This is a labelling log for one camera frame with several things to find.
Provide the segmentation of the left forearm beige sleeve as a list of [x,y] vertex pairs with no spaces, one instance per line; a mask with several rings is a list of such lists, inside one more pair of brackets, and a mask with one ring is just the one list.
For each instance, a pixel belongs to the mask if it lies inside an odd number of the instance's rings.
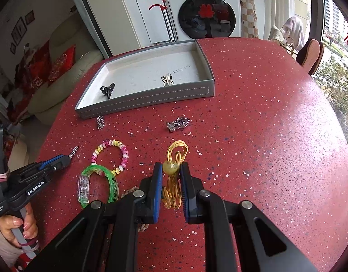
[[17,248],[8,242],[0,231],[0,256],[9,268],[15,264],[19,256],[23,253],[22,248]]

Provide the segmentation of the person's left hand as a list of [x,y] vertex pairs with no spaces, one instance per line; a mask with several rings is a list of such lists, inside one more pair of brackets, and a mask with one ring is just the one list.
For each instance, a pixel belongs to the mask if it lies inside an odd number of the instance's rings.
[[0,232],[2,236],[16,248],[20,248],[18,239],[13,234],[12,230],[23,227],[23,237],[25,239],[34,239],[38,234],[38,227],[31,203],[25,205],[26,216],[24,220],[21,218],[4,215],[0,217]]

